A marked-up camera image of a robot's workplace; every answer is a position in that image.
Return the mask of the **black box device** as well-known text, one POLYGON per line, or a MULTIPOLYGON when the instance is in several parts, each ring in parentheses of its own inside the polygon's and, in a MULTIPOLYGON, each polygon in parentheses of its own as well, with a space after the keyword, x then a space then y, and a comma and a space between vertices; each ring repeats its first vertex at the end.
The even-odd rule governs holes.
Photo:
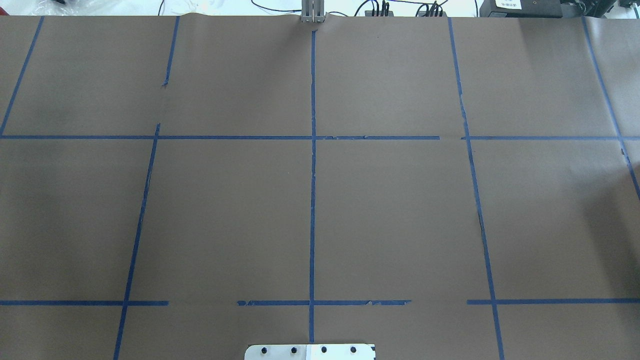
POLYGON ((480 18, 563 17, 560 0, 484 0, 478 9, 480 18))

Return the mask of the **aluminium frame post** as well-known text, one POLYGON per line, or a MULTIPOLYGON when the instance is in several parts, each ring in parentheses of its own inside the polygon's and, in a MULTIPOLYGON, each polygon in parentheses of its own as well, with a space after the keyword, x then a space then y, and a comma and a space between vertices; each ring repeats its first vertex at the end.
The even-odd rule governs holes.
POLYGON ((306 24, 324 23, 327 16, 325 3, 325 0, 302 0, 301 22, 306 24))

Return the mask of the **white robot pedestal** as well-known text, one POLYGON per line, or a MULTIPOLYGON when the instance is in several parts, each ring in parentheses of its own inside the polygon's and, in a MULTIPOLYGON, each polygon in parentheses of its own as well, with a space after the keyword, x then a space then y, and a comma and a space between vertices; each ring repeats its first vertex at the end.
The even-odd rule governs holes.
POLYGON ((375 360, 374 344, 254 344, 247 347, 245 360, 375 360))

